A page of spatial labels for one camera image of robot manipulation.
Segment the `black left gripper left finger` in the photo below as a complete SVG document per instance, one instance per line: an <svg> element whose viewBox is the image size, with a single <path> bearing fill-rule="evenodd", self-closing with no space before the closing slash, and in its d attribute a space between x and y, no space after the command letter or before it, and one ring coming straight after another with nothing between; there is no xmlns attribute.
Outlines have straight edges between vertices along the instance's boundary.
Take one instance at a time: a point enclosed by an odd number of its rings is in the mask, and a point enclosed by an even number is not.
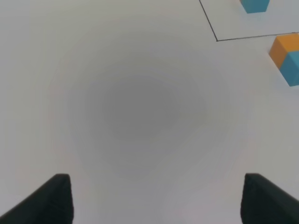
<svg viewBox="0 0 299 224"><path fill-rule="evenodd" d="M0 216L2 224L72 224L74 205L69 174L56 174Z"/></svg>

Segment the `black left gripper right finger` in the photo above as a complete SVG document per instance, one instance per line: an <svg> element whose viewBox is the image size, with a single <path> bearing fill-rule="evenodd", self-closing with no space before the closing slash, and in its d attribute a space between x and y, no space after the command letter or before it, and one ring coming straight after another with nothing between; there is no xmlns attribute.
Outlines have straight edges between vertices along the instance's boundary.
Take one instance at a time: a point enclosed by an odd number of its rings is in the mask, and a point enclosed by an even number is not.
<svg viewBox="0 0 299 224"><path fill-rule="evenodd" d="M299 201L258 173L247 173L242 191L243 224L298 224Z"/></svg>

